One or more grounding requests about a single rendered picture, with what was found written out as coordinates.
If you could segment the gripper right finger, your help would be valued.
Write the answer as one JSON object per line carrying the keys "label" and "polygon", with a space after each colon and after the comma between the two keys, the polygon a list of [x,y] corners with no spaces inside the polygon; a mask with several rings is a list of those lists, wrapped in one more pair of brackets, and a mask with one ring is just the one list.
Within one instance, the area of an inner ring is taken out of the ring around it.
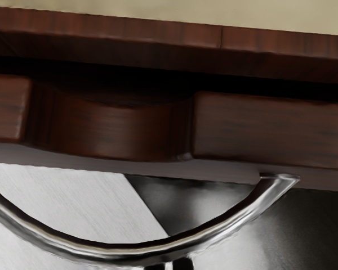
{"label": "gripper right finger", "polygon": [[182,257],[173,261],[173,270],[193,270],[193,261],[188,257]]}

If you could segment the dark brown wooden cabinet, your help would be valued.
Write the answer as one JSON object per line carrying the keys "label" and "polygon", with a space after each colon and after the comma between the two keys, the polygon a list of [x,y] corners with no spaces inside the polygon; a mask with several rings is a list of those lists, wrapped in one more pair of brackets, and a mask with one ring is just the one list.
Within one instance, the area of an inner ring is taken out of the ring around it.
{"label": "dark brown wooden cabinet", "polygon": [[0,7],[0,56],[338,84],[338,35]]}

